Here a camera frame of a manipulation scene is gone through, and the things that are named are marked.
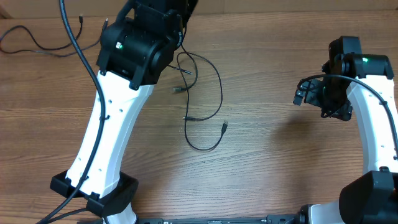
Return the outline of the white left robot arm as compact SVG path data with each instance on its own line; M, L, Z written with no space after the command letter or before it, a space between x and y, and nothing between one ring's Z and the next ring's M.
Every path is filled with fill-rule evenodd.
M136 223L131 200L138 182L121 171L134 123L162 71L183 42L195 1L128 1L103 28L91 72L96 98L71 167L53 176L50 187L69 202L86 199L99 223Z

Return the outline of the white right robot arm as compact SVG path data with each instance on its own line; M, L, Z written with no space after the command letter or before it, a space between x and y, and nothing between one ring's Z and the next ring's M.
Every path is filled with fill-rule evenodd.
M321 75L297 84L295 105L321 109L322 118L355 116L363 147L363 174L337 200L304 205L291 223L397 223L397 108L388 56L364 54L359 37L329 44Z

